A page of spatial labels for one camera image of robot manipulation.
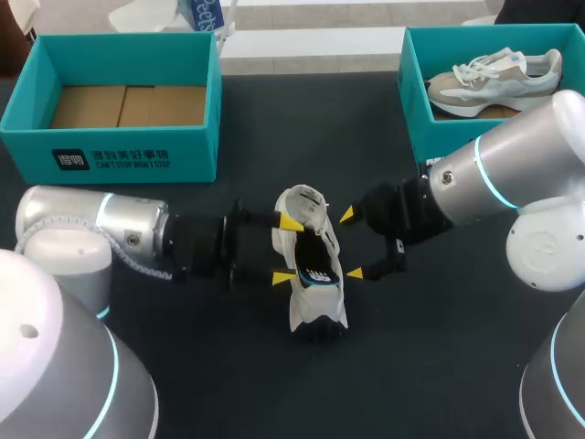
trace teal box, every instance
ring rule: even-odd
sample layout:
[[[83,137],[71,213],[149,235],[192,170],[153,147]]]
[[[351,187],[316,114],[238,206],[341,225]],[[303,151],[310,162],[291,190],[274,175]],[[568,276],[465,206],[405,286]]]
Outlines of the teal box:
[[[48,129],[64,86],[207,86],[202,125]],[[211,182],[221,71],[211,32],[43,35],[0,122],[28,184]]]
[[[585,36],[577,25],[496,25],[408,27],[399,68],[399,93],[417,163],[443,157],[506,119],[435,120],[424,80],[453,65],[511,48],[542,55],[552,48],[563,56],[561,89],[585,94]]]

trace shoe lace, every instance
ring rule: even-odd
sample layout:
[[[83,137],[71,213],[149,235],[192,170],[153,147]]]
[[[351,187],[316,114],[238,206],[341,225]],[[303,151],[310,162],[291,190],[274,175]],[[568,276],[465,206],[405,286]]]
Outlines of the shoe lace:
[[[325,209],[327,209],[329,207],[329,203],[325,203]],[[321,236],[322,234],[325,233],[325,229],[327,228],[327,211],[325,211],[325,216],[323,218],[323,222],[321,223],[321,226],[314,231],[314,234],[317,236]]]
[[[453,66],[453,73],[455,78],[461,85],[471,86],[477,80],[485,80],[486,78],[497,79],[500,77],[498,70],[493,69],[487,65],[489,57],[486,55],[473,59],[469,64],[462,64],[461,66]]]

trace shoe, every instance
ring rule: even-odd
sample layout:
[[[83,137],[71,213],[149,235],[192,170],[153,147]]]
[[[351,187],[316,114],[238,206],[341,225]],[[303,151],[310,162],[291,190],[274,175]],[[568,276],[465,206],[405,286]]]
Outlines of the shoe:
[[[342,335],[348,325],[339,242],[323,195],[298,185],[282,192],[275,209],[304,225],[304,231],[272,229],[272,247],[297,272],[291,280],[291,332],[319,339]]]
[[[435,76],[426,83],[427,93],[432,105],[459,117],[475,117],[490,105],[522,112],[549,99],[561,68],[554,48],[536,57],[504,48]]]

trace black table surface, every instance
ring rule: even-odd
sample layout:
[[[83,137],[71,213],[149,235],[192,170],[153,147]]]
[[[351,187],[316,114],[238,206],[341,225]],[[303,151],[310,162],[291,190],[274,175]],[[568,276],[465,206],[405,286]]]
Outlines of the black table surface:
[[[4,104],[12,83],[0,85]],[[284,189],[324,193],[335,224],[378,182],[416,173],[396,75],[224,78],[218,179],[211,185],[94,187],[222,214],[241,197],[272,209]],[[15,244],[27,185],[0,147],[0,247]],[[514,216],[452,230],[409,251],[409,271],[346,280],[349,335],[295,341],[287,286],[173,285],[117,264],[108,326],[153,376],[157,438],[524,438],[525,365],[576,297],[523,285],[505,258]],[[336,227],[346,271],[383,251],[365,226]],[[267,230],[250,263],[284,266]]]

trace cardboard inner box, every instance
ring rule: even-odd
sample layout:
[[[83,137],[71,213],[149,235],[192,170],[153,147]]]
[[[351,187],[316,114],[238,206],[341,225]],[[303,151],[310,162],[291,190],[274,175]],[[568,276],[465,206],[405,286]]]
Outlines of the cardboard inner box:
[[[431,106],[432,108],[432,115],[435,118],[435,121],[450,121],[450,120],[458,120],[462,119],[461,117],[457,116],[450,116],[446,112],[437,111],[436,108]],[[484,108],[480,111],[478,115],[476,115],[473,119],[507,119],[512,116],[516,116],[519,112],[516,110],[512,110],[508,107],[503,107],[501,105],[490,105],[489,107]]]
[[[207,87],[63,87],[50,128],[202,125]]]

